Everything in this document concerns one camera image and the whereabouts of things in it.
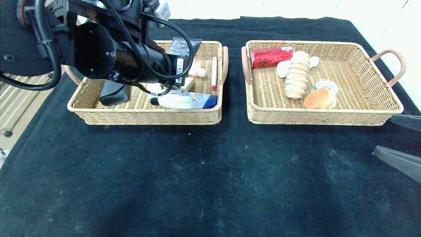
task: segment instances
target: basket handle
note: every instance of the basket handle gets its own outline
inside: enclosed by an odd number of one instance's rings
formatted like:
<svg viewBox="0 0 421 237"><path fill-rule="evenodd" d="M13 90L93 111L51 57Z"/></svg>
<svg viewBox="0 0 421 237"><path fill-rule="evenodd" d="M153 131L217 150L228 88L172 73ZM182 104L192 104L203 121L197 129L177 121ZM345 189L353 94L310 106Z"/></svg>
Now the basket handle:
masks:
<svg viewBox="0 0 421 237"><path fill-rule="evenodd" d="M370 60L372 62L374 62L374 61L378 60L381 56L383 56L384 54L387 54L387 53L394 54L400 62L400 72L392 80L390 80L388 83L386 83L387 86L393 86L397 83L397 80L399 80L406 71L406 61L405 61L405 58L403 57L403 55L400 52L389 48L389 49L383 50L382 52L378 53L376 56L370 58Z"/></svg>
<svg viewBox="0 0 421 237"><path fill-rule="evenodd" d="M77 78L77 76L72 72L70 69L70 66L64 65L64 71L67 73L67 75L72 79L76 85L80 85L82 82Z"/></svg>
<svg viewBox="0 0 421 237"><path fill-rule="evenodd" d="M242 72L244 73L244 79L248 85L250 85L250 73L248 68L247 49L245 46L241 48L241 61L242 61Z"/></svg>
<svg viewBox="0 0 421 237"><path fill-rule="evenodd" d="M224 84L226 76L228 74L228 47L222 47L222 78L221 85Z"/></svg>

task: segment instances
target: red soda can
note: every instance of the red soda can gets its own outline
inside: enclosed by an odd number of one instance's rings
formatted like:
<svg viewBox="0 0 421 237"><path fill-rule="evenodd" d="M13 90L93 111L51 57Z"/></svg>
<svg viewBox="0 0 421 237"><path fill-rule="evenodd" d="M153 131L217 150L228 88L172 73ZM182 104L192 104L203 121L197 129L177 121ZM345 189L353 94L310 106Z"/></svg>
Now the red soda can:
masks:
<svg viewBox="0 0 421 237"><path fill-rule="evenodd" d="M293 52L292 46L250 50L251 68L276 66L280 61L290 60Z"/></svg>

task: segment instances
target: black tablecloth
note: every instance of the black tablecloth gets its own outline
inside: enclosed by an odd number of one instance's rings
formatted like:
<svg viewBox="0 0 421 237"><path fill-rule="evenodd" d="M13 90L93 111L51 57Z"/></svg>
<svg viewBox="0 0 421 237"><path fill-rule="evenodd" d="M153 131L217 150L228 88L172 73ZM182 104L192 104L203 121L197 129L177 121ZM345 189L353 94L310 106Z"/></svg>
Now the black tablecloth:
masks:
<svg viewBox="0 0 421 237"><path fill-rule="evenodd" d="M66 109L76 86L64 78L0 171L2 237L421 235L421 184L371 155L382 145L421 156L420 133L389 122L247 120L240 48L248 40L356 42L375 55L349 21L172 22L229 47L220 124L89 126ZM394 90L404 113L419 114L399 84Z"/></svg>

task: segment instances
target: plastic bottle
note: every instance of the plastic bottle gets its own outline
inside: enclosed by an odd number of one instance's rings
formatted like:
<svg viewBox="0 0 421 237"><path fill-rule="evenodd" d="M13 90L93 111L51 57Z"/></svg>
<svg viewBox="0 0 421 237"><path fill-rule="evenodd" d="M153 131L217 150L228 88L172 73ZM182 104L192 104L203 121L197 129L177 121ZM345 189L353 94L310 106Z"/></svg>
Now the plastic bottle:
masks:
<svg viewBox="0 0 421 237"><path fill-rule="evenodd" d="M194 62L189 71L189 76L205 77L206 69L201 68L199 63Z"/></svg>
<svg viewBox="0 0 421 237"><path fill-rule="evenodd" d="M169 109L210 109L218 103L218 97L211 94L188 92L181 94L166 94L151 98L151 104Z"/></svg>

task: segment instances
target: wicker basket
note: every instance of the wicker basket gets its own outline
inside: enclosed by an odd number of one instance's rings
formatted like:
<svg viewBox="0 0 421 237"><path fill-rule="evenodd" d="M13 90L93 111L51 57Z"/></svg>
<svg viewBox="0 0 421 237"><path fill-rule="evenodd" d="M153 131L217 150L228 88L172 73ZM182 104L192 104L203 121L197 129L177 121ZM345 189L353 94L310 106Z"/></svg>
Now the wicker basket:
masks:
<svg viewBox="0 0 421 237"><path fill-rule="evenodd" d="M337 83L337 105L334 109L305 109L304 100L291 100L285 95L285 80L276 74L276 67L250 69L250 50L293 46L320 63L310 70L307 93L320 79ZM400 73L387 82L374 61L387 52L401 62ZM312 124L380 126L392 115L403 111L402 103L391 86L406 69L403 57L394 50L385 50L370 58L356 43L319 41L251 40L242 48L243 71L247 94L247 116L255 124Z"/></svg>
<svg viewBox="0 0 421 237"><path fill-rule="evenodd" d="M156 41L168 51L171 41ZM218 57L217 90L211 86L212 58ZM228 48L217 41L203 41L195 62L206 69L206 78L196 78L192 92L218 96L218 103L211 109L172 110L151 105L147 93L130 86L129 100L113 106L99 101L103 80L85 78L73 94L67 109L75 112L89 125L210 125L222 118L222 89L228 71Z"/></svg>

